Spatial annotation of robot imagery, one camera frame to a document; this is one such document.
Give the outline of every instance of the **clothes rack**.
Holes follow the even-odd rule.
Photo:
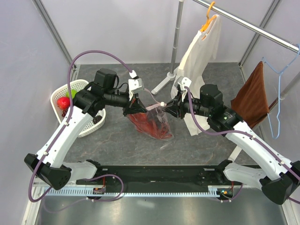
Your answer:
[[[205,6],[208,8],[210,6],[209,2],[203,1],[203,0],[193,0],[194,2]],[[177,22],[176,22],[176,29],[175,29],[175,36],[174,36],[174,45],[173,45],[173,51],[172,51],[172,57],[171,57],[171,70],[168,73],[167,77],[156,87],[152,90],[153,94],[157,94],[168,82],[173,81],[176,77],[176,74],[174,74],[174,68],[175,68],[175,59],[176,59],[176,53],[177,53],[177,47],[178,47],[178,39],[179,39],[179,30],[180,30],[180,21],[182,16],[182,9],[183,9],[183,2],[184,0],[179,0],[179,7],[178,7],[178,13],[177,13]],[[215,11],[216,13],[225,16],[226,18],[248,28],[249,30],[254,31],[255,33],[295,52],[298,53],[299,48],[293,44],[292,42],[285,40],[275,34],[272,34],[268,31],[266,31],[263,28],[260,28],[250,22],[247,22],[245,20],[242,20],[241,18],[230,14],[224,10],[222,10],[219,7],[216,7],[213,5],[211,10]],[[287,87],[281,92],[281,100],[296,86],[296,84],[300,82],[300,73],[298,73],[295,78],[287,85]],[[275,105],[278,103],[278,98],[274,100],[274,102],[270,105],[270,109],[274,108]]]

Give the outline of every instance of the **gray floor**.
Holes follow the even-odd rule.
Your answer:
[[[130,67],[143,79],[147,89],[153,89],[167,74],[170,64],[132,64]],[[78,79],[92,81],[100,68],[116,71],[120,83],[127,82],[129,75],[122,65],[81,65]],[[203,73],[205,83],[217,84],[230,106],[243,85],[237,63],[210,63]],[[169,83],[155,98],[168,102],[172,84]],[[148,93],[141,100],[153,104]],[[103,165],[217,165],[228,158],[235,144],[222,136],[204,134],[191,137],[183,120],[168,115],[175,138],[170,141],[153,139],[137,132],[134,125],[122,115],[122,109],[106,107],[105,124],[94,133],[78,138],[68,152],[65,161],[77,162],[93,159]],[[255,164],[242,152],[239,164]]]
[[[48,210],[83,197],[48,196]],[[231,203],[192,197],[123,197],[114,202],[83,201],[59,213],[41,209],[36,225],[287,225],[283,209],[261,191],[244,188]]]

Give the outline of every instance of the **light blue clothes hanger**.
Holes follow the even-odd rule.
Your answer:
[[[279,74],[279,78],[278,78],[278,113],[277,113],[277,121],[278,121],[278,132],[277,132],[277,136],[274,137],[274,134],[273,134],[273,128],[272,128],[272,125],[271,125],[271,120],[270,120],[270,114],[268,113],[268,120],[269,120],[269,125],[270,125],[270,129],[271,129],[271,134],[272,134],[272,138],[273,139],[277,139],[280,135],[280,119],[279,119],[279,115],[280,115],[280,83],[281,83],[281,76],[282,74],[284,73],[284,71],[297,59],[299,53],[300,53],[300,46],[299,44],[297,44],[299,50],[298,50],[298,53],[297,55],[295,56],[295,58],[289,63],[286,65],[286,67],[284,67],[281,71],[277,71],[273,66],[270,65],[270,63],[265,59],[265,57],[262,58],[262,61],[263,63],[267,63],[268,66],[277,74]]]

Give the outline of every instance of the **red apple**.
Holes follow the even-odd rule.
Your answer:
[[[68,109],[70,107],[70,99],[68,97],[60,97],[56,104],[61,110]]]

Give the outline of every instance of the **transparent plastic bag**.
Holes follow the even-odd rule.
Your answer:
[[[173,139],[167,115],[160,104],[151,105],[146,109],[148,110],[146,113],[127,115],[136,130],[160,140]]]

